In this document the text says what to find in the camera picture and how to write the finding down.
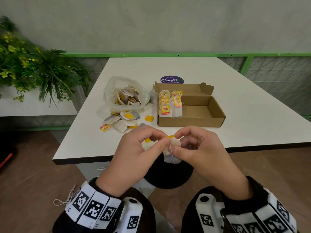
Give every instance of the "purple sticker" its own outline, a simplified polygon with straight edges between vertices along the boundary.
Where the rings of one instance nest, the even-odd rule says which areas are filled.
[[[164,76],[163,78],[161,78],[161,83],[184,83],[184,80],[180,77],[177,76]]]

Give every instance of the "table edge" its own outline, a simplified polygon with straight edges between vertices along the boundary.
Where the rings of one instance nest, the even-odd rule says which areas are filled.
[[[228,148],[226,148],[226,150],[228,153],[236,153],[236,152],[277,150],[277,149],[290,149],[290,148],[303,148],[303,147],[311,147],[311,142],[228,147]],[[53,159],[53,162],[56,165],[78,164],[78,163],[95,163],[95,162],[109,162],[112,160],[112,158],[113,158],[113,155],[93,156],[93,157],[81,157],[81,158]]]

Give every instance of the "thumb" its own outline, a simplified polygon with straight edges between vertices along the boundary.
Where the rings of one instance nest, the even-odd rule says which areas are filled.
[[[189,160],[191,159],[191,157],[194,155],[195,152],[195,150],[188,150],[185,148],[181,148],[179,146],[171,146],[168,148],[168,151],[176,158],[184,160],[187,163],[189,163]]]
[[[171,140],[169,138],[163,138],[151,146],[144,153],[147,157],[153,157],[154,160],[156,160],[156,158],[165,150],[165,148],[169,147],[170,143]]]

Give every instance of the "open cardboard box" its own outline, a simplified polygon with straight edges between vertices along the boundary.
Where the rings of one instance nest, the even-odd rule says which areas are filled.
[[[184,104],[183,116],[177,118],[159,116],[159,97],[157,97],[157,119],[161,127],[220,127],[226,115],[212,95],[214,87],[201,84],[157,83],[153,85],[159,94],[162,90],[182,90],[181,102]]]

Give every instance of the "clear plastic bag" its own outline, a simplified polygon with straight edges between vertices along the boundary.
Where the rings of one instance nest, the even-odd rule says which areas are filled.
[[[116,104],[115,93],[128,86],[132,86],[138,92],[140,105]],[[104,101],[112,113],[140,110],[146,106],[149,100],[150,93],[139,82],[122,76],[112,76],[104,89]]]

